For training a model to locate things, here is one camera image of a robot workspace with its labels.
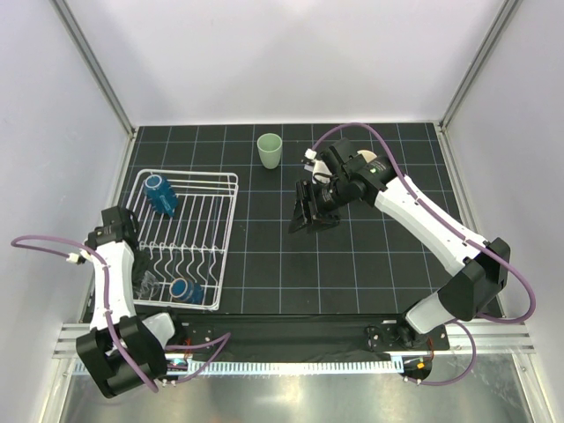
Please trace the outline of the clear drinking glass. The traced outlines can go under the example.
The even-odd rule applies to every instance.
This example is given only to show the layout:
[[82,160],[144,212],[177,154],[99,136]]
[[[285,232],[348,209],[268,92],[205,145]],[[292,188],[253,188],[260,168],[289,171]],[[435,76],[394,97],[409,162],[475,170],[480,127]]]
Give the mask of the clear drinking glass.
[[160,292],[160,282],[150,271],[145,271],[133,281],[132,285],[133,293],[139,300],[151,300]]

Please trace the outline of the faceted blue mug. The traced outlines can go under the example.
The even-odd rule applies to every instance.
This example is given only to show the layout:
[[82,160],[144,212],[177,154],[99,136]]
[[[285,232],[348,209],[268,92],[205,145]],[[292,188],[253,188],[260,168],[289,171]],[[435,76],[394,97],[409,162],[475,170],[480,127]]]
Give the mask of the faceted blue mug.
[[178,198],[166,177],[149,175],[144,180],[143,192],[154,212],[171,218],[174,216]]

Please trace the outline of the orange mug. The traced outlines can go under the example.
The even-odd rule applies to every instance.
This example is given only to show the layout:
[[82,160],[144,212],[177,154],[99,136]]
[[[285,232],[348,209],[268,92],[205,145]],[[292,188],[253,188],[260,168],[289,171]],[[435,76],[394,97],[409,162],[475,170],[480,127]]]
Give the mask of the orange mug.
[[377,155],[369,150],[358,150],[358,154],[361,155],[367,163],[377,158]]

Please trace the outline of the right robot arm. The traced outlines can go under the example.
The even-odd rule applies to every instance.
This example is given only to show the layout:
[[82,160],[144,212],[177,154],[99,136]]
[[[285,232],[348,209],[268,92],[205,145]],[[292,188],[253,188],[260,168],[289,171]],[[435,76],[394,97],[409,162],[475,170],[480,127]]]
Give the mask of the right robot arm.
[[419,348],[429,332],[454,319],[469,322],[506,286],[508,272],[491,255],[508,260],[508,244],[501,238],[488,241],[459,224],[387,157],[361,151],[346,163],[306,159],[304,167],[312,178],[296,184],[291,233],[333,228],[340,221],[338,209],[360,200],[402,225],[449,274],[442,288],[402,314],[397,339],[403,347]]

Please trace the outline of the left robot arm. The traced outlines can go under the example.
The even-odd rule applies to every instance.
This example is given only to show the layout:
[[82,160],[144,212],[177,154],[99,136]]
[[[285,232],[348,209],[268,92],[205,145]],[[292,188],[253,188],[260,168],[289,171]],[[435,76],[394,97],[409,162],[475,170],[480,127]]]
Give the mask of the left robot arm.
[[134,307],[134,280],[147,265],[139,249],[139,223],[132,211],[113,206],[101,212],[102,224],[85,240],[95,274],[90,330],[77,338],[76,351],[100,393],[116,397],[167,372],[168,353],[179,352],[186,330],[168,313],[140,318]]

